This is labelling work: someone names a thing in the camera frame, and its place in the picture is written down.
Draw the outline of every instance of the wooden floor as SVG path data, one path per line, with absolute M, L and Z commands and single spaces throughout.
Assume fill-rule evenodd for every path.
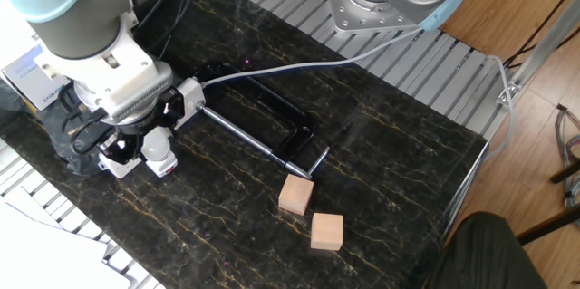
M 557 2 L 466 0 L 444 29 L 484 53 L 506 59 Z M 548 181 L 563 167 L 554 127 L 558 103 L 580 117 L 580 36 L 555 52 L 524 89 L 516 105 L 512 140 L 482 166 L 460 219 L 476 211 L 493 212 L 517 234 L 564 210 L 564 184 Z M 566 126 L 573 128 L 569 122 Z M 504 120 L 491 141 L 492 149 L 507 130 Z M 570 283 L 580 280 L 580 226 L 567 226 L 525 249 L 549 288 L 577 288 Z

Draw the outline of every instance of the metal grating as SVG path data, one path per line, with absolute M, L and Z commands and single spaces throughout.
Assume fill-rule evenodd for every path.
M 23 188 L 65 231 L 107 244 L 103 263 L 129 279 L 129 289 L 165 288 L 58 189 L 0 140 L 0 197 L 10 197 L 18 187 Z
M 399 32 L 339 34 L 328 0 L 250 0 L 345 58 L 400 36 Z M 508 110 L 496 102 L 499 69 L 483 53 L 443 32 L 421 32 L 371 55 L 360 66 L 458 124 L 493 136 Z

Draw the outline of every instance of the wire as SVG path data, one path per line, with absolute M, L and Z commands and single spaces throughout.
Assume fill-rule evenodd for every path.
M 82 112 L 80 110 L 76 110 L 76 111 L 71 111 L 69 113 L 66 114 L 66 116 L 63 118 L 63 123 L 61 124 L 61 133 L 65 133 L 66 132 L 66 126 L 69 124 L 69 122 L 71 122 L 72 120 L 79 118 L 81 116 Z
M 66 112 L 66 113 L 71 113 L 71 111 L 73 111 L 73 107 L 71 107 L 66 102 L 66 99 L 64 98 L 64 95 L 66 95 L 66 93 L 72 88 L 72 86 L 73 86 L 73 82 L 70 81 L 68 84 L 64 85 L 61 88 L 61 90 L 58 92 L 58 95 L 56 96 L 56 100 L 61 105 L 61 108 L 63 108 L 64 112 Z
M 255 76 L 255 75 L 261 75 L 261 74 L 265 74 L 265 73 L 271 73 L 271 72 L 282 72 L 282 71 L 288 71 L 294 68 L 308 68 L 308 67 L 326 67 L 326 66 L 339 66 L 339 65 L 344 65 L 347 63 L 354 63 L 356 61 L 359 61 L 373 53 L 378 52 L 379 50 L 381 50 L 382 48 L 393 44 L 399 40 L 402 40 L 404 38 L 407 38 L 409 36 L 412 36 L 414 34 L 417 34 L 421 29 L 415 29 L 412 30 L 410 32 L 408 32 L 407 34 L 403 34 L 401 36 L 398 36 L 394 39 L 391 39 L 390 41 L 387 41 L 386 43 L 383 43 L 379 46 L 377 46 L 376 48 L 370 50 L 367 53 L 363 53 L 361 55 L 358 55 L 356 57 L 353 57 L 351 59 L 345 59 L 345 60 L 341 60 L 341 61 L 336 61 L 336 62 L 316 62 L 316 63 L 295 63 L 295 64 L 291 64 L 291 65 L 287 65 L 287 66 L 280 66 L 280 67 L 275 67 L 275 68 L 268 68 L 268 69 L 264 69 L 261 71 L 252 71 L 252 72 L 238 72 L 235 74 L 231 74 L 231 75 L 226 75 L 226 76 L 222 76 L 222 77 L 218 77 L 216 79 L 207 81 L 207 82 L 203 82 L 201 83 L 202 87 L 206 87 L 208 85 L 211 84 L 215 84 L 217 82 L 223 82 L 223 81 L 228 81 L 228 80 L 232 80 L 238 77 L 246 77 L 246 76 Z
M 139 25 L 137 25 L 135 28 L 140 29 L 141 27 L 143 27 L 143 25 L 145 25 L 151 19 L 153 14 L 155 14 L 155 12 L 160 8 L 161 4 L 163 4 L 164 1 L 165 0 L 157 0 L 157 2 L 155 2 L 155 5 L 153 5 L 153 7 L 149 10 L 149 12 L 145 15 L 145 17 L 143 17 L 143 20 L 141 20 Z
M 542 24 L 540 26 L 538 26 L 538 28 L 534 31 L 534 33 L 527 39 L 526 43 L 524 43 L 524 45 L 521 46 L 521 48 L 519 48 L 519 50 L 512 55 L 511 57 L 507 58 L 506 61 L 504 62 L 505 66 L 509 66 L 511 63 L 513 63 L 516 58 L 523 53 L 524 50 L 526 50 L 526 47 L 532 42 L 532 40 L 534 40 L 534 38 L 536 37 L 537 34 L 540 33 L 540 31 L 544 28 L 544 26 L 546 26 L 547 22 L 552 18 L 552 16 L 554 16 L 554 14 L 556 13 L 556 11 L 558 10 L 558 8 L 560 8 L 560 6 L 564 3 L 565 0 L 560 0 L 556 6 L 554 7 L 554 9 L 552 9 L 552 11 L 550 12 L 550 14 L 546 17 L 546 19 L 544 20 L 544 22 L 542 22 Z
M 167 51 L 167 48 L 169 47 L 169 42 L 171 41 L 171 37 L 173 37 L 173 35 L 170 35 L 169 38 L 167 38 L 165 45 L 163 45 L 163 50 L 161 50 L 161 53 L 159 54 L 159 59 L 163 59 L 163 56 L 165 55 L 165 52 Z
M 160 45 L 161 43 L 163 43 L 169 36 L 171 36 L 173 34 L 173 32 L 175 32 L 175 29 L 178 27 L 179 23 L 183 20 L 183 16 L 185 15 L 185 13 L 188 11 L 189 7 L 191 6 L 191 2 L 193 0 L 186 0 L 185 1 L 185 6 L 182 6 L 179 9 L 177 18 L 175 23 L 170 27 L 170 29 L 163 34 L 154 44 L 150 45 L 147 50 L 151 50 L 151 49 L 155 49 L 158 45 Z
M 509 92 L 509 85 L 508 85 L 508 76 L 506 75 L 506 69 L 504 68 L 504 64 L 503 62 L 501 62 L 501 59 L 499 57 L 497 57 L 496 55 L 490 55 L 488 56 L 489 59 L 493 59 L 496 62 L 498 62 L 499 65 L 499 73 L 501 74 L 501 81 L 504 83 L 504 89 L 506 91 L 506 97 L 507 97 L 507 105 L 509 107 L 509 128 L 507 129 L 507 135 L 506 138 L 504 139 L 503 143 L 501 143 L 500 146 L 498 146 L 497 149 L 494 149 L 491 153 L 489 153 L 485 160 L 483 160 L 484 162 L 490 160 L 491 158 L 493 158 L 494 156 L 496 156 L 501 150 L 503 150 L 507 144 L 509 143 L 509 141 L 511 140 L 511 135 L 514 131 L 514 125 L 516 123 L 516 109 L 514 108 L 514 101 L 511 97 L 511 93 Z
M 97 144 L 99 143 L 98 140 L 94 140 L 91 145 L 89 145 L 87 148 L 84 149 L 78 149 L 76 147 L 76 140 L 79 138 L 79 136 L 81 135 L 81 133 L 88 129 L 89 127 L 91 127 L 94 123 L 100 121 L 101 119 L 105 118 L 107 116 L 107 111 L 105 111 L 105 109 L 103 108 L 99 108 L 96 111 L 94 111 L 91 114 L 91 117 L 89 118 L 89 120 L 87 120 L 83 125 L 81 125 L 81 127 L 79 127 L 73 135 L 71 135 L 71 150 L 78 154 L 78 155 L 85 155 L 87 153 L 89 153 L 92 149 L 94 149 L 94 147 L 97 146 Z
M 564 161 L 565 167 L 569 166 L 570 163 L 577 159 L 572 148 L 576 143 L 580 141 L 580 136 L 574 136 L 567 143 L 564 143 L 565 136 L 565 125 L 566 116 L 574 123 L 574 125 L 580 130 L 580 121 L 568 110 L 561 110 L 556 117 L 556 139 L 558 142 L 558 148 L 560 148 L 560 154 L 562 160 Z M 580 193 L 580 176 L 568 177 L 565 179 L 565 202 L 564 206 L 566 208 L 572 208 L 578 205 L 578 200 L 576 196 Z M 577 225 L 580 226 L 580 220 L 575 221 Z
M 570 35 L 568 35 L 568 37 L 566 37 L 566 39 L 564 39 L 564 41 L 562 41 L 562 43 L 560 43 L 557 47 L 556 50 L 560 49 L 561 47 L 563 47 L 566 43 L 568 43 L 570 40 L 572 40 L 575 36 L 577 36 L 580 33 L 580 27 L 576 28 L 575 31 L 573 31 Z M 522 51 L 521 54 L 523 53 L 527 53 L 530 52 L 534 49 L 536 49 L 537 44 L 532 45 L 531 47 L 527 48 L 526 50 Z M 507 68 L 511 69 L 511 68 L 516 68 L 521 66 L 523 63 L 515 63 L 512 65 L 509 65 Z

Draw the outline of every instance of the white cable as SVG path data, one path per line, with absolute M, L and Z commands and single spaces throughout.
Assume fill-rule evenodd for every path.
M 506 75 L 506 70 L 504 69 L 504 63 L 501 61 L 501 59 L 499 59 L 499 57 L 495 56 L 495 55 L 490 55 L 488 56 L 489 59 L 493 59 L 496 62 L 498 62 L 499 65 L 499 73 L 501 74 L 501 81 L 503 81 L 504 83 L 504 89 L 506 91 L 506 97 L 507 97 L 507 105 L 509 107 L 509 129 L 507 129 L 507 135 L 506 135 L 506 139 L 504 140 L 503 143 L 501 143 L 500 146 L 498 146 L 497 149 L 494 149 L 493 152 L 489 153 L 488 156 L 486 157 L 486 159 L 484 159 L 483 161 L 486 162 L 489 159 L 493 158 L 496 154 L 498 154 L 501 150 L 503 150 L 507 144 L 509 143 L 509 140 L 511 140 L 511 134 L 514 131 L 514 124 L 516 123 L 516 109 L 514 108 L 514 101 L 511 97 L 511 93 L 509 92 L 509 85 L 508 85 L 508 76 Z
M 268 68 L 268 69 L 264 69 L 261 71 L 252 71 L 252 72 L 238 72 L 235 74 L 231 74 L 231 75 L 226 75 L 226 76 L 222 76 L 222 77 L 218 77 L 216 79 L 213 80 L 209 80 L 207 82 L 202 82 L 201 86 L 202 87 L 206 87 L 208 85 L 211 84 L 215 84 L 217 82 L 223 82 L 223 81 L 228 81 L 231 79 L 235 79 L 238 77 L 246 77 L 246 76 L 255 76 L 255 75 L 261 75 L 261 74 L 265 74 L 265 73 L 271 73 L 271 72 L 281 72 L 281 71 L 287 71 L 290 69 L 294 69 L 294 68 L 307 68 L 307 67 L 325 67 L 325 66 L 338 66 L 338 65 L 344 65 L 347 63 L 354 63 L 358 60 L 361 60 L 363 58 L 368 57 L 369 55 L 378 52 L 379 50 L 381 50 L 382 48 L 386 47 L 389 44 L 395 43 L 399 40 L 402 40 L 404 38 L 410 37 L 416 33 L 418 33 L 421 29 L 415 29 L 413 31 L 408 32 L 407 34 L 403 34 L 400 35 L 394 39 L 391 39 L 389 41 L 387 41 L 386 43 L 383 43 L 379 46 L 377 46 L 376 48 L 370 50 L 369 52 L 363 53 L 361 55 L 358 55 L 356 57 L 353 57 L 351 59 L 346 59 L 346 60 L 341 60 L 341 61 L 336 61 L 336 62 L 317 62 L 317 63 L 296 63 L 296 64 L 291 64 L 291 65 L 287 65 L 287 66 L 280 66 L 280 67 L 275 67 L 275 68 Z
M 291 65 L 287 65 L 287 66 L 268 68 L 268 69 L 264 69 L 261 71 L 238 72 L 235 74 L 218 77 L 216 79 L 209 80 L 207 82 L 202 82 L 201 86 L 203 88 L 205 88 L 208 85 L 215 84 L 217 82 L 232 80 L 232 79 L 235 79 L 238 77 L 255 76 L 255 75 L 261 75 L 261 74 L 271 73 L 271 72 L 282 72 L 282 71 L 288 71 L 288 70 L 291 70 L 294 68 L 326 67 L 326 66 L 338 66 L 338 65 L 343 65 L 343 64 L 347 64 L 347 63 L 354 63 L 358 60 L 361 60 L 363 58 L 368 57 L 369 55 L 371 55 L 373 53 L 378 52 L 379 50 L 386 47 L 387 45 L 393 44 L 393 43 L 395 43 L 399 40 L 402 40 L 406 37 L 412 36 L 412 35 L 418 33 L 420 30 L 421 29 L 418 28 L 418 29 L 410 31 L 406 34 L 398 36 L 394 39 L 391 39 L 390 41 L 387 41 L 386 43 L 383 43 L 383 44 L 377 46 L 376 48 L 374 48 L 366 53 L 363 53 L 363 54 L 358 55 L 356 57 L 353 57 L 351 59 L 345 59 L 345 60 L 336 61 L 336 62 L 295 63 L 295 64 L 291 64 Z M 501 74 L 501 80 L 504 83 L 504 89 L 506 90 L 506 97 L 507 97 L 507 105 L 509 107 L 509 129 L 507 130 L 507 136 L 506 136 L 506 139 L 504 140 L 504 142 L 501 143 L 501 145 L 497 149 L 494 149 L 493 152 L 489 153 L 488 156 L 485 158 L 484 162 L 493 158 L 496 154 L 498 154 L 502 149 L 504 149 L 507 146 L 507 144 L 509 143 L 509 140 L 511 140 L 511 135 L 512 135 L 512 132 L 514 130 L 514 124 L 516 121 L 516 110 L 514 108 L 514 102 L 512 100 L 511 94 L 509 93 L 509 85 L 508 85 L 508 78 L 507 78 L 508 76 L 506 75 L 506 70 L 504 69 L 504 63 L 501 61 L 501 59 L 499 59 L 499 57 L 497 57 L 495 55 L 490 55 L 490 56 L 488 56 L 488 58 L 495 60 L 496 62 L 498 62 L 498 65 L 499 65 L 499 73 Z

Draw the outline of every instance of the white paper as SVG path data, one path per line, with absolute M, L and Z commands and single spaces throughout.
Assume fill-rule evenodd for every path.
M 45 226 L 0 202 L 0 288 L 126 289 L 106 245 Z
M 56 222 L 56 220 L 54 220 L 53 217 L 43 209 L 43 207 L 38 205 L 34 198 L 26 193 L 24 188 L 20 186 L 17 186 L 8 193 L 8 195 L 4 197 L 4 201 L 34 221 L 63 230 L 58 222 Z

